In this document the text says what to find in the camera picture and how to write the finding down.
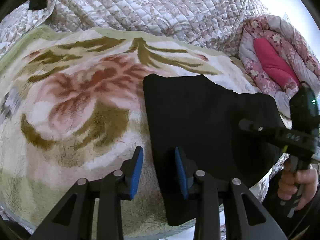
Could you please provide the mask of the person's right hand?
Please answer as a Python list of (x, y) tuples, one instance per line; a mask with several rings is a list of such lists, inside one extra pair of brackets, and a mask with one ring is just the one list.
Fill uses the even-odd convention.
[(295, 184), (304, 186), (302, 196), (296, 207), (296, 210), (301, 210), (315, 196), (318, 188), (318, 172), (315, 168), (309, 167), (307, 170), (298, 170), (295, 173), (291, 171), (291, 161), (287, 159), (284, 162), (284, 168), (281, 171), (279, 180), (278, 197), (281, 200), (290, 200), (298, 191)]

